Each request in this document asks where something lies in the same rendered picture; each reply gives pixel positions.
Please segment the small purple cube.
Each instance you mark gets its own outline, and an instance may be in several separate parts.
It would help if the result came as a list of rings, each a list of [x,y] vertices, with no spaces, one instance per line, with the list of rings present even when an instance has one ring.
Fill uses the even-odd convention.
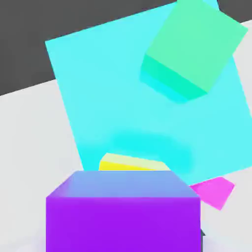
[[[76,171],[46,197],[46,252],[201,252],[200,198],[172,171]]]

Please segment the small magenta cube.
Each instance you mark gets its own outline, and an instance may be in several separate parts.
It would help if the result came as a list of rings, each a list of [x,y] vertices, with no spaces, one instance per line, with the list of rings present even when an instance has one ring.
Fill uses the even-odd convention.
[[[191,185],[204,203],[221,210],[232,193],[235,185],[224,177],[216,177]]]

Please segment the small yellow cube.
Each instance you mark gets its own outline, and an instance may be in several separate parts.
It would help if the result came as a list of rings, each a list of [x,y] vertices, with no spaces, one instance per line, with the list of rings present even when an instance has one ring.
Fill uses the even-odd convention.
[[[123,156],[118,154],[106,153],[99,163],[101,171],[131,171],[131,170],[170,170],[168,166],[155,160],[148,160],[137,157]]]

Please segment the small green cube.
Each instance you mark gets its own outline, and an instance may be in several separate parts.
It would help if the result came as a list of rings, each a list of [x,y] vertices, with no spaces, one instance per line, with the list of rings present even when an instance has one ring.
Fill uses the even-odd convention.
[[[247,31],[204,0],[177,0],[144,55],[141,80],[175,102],[206,95]]]

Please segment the large cyan box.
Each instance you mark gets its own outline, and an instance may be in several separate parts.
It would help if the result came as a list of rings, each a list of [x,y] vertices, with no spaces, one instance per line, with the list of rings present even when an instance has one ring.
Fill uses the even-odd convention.
[[[187,184],[252,166],[252,116],[234,60],[209,94],[176,103],[143,82],[170,3],[46,41],[83,168],[106,153],[162,161]]]

